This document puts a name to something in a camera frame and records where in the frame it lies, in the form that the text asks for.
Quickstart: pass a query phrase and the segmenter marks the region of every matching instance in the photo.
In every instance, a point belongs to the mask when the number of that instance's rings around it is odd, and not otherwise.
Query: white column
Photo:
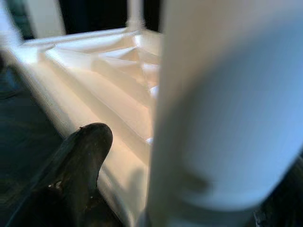
[[[147,216],[242,226],[303,144],[303,2],[167,0],[164,15]]]
[[[25,0],[24,4],[35,38],[66,34],[59,0]]]
[[[0,0],[0,47],[21,44],[19,29],[15,27],[6,2]]]
[[[141,30],[145,22],[143,17],[143,0],[127,1],[127,23],[130,31]]]

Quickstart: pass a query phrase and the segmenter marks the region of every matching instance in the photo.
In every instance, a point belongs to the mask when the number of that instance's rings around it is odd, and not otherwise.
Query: blurry object
[[[110,128],[102,123],[70,135],[31,179],[26,197],[6,226],[122,226],[96,191],[112,141]]]

